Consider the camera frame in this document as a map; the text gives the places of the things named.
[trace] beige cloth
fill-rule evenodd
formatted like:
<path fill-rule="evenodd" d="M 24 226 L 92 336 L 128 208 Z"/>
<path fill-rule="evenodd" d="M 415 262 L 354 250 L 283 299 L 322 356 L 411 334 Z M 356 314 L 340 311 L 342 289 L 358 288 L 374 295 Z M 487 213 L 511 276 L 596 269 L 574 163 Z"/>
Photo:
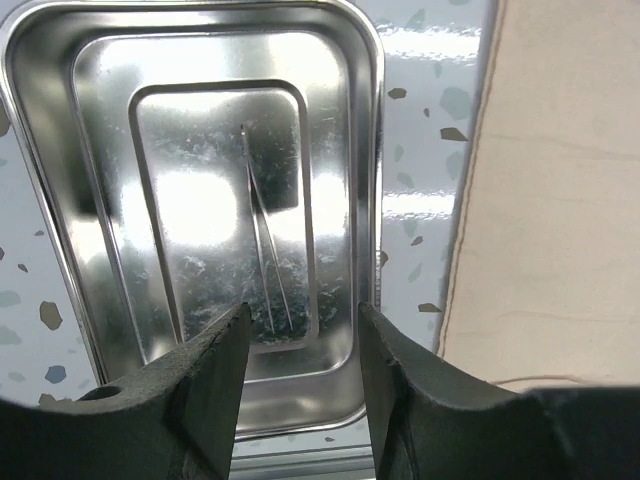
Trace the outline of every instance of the beige cloth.
<path fill-rule="evenodd" d="M 639 52 L 640 1 L 501 5 L 445 360 L 514 390 L 640 382 Z"/>

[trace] stainless steel tray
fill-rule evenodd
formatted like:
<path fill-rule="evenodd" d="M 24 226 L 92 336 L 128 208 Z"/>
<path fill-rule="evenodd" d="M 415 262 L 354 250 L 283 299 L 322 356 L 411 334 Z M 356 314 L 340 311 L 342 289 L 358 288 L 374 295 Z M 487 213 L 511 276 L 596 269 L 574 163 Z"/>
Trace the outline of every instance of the stainless steel tray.
<path fill-rule="evenodd" d="M 239 302 L 240 438 L 361 415 L 383 55 L 340 0 L 33 2 L 2 92 L 101 381 Z"/>

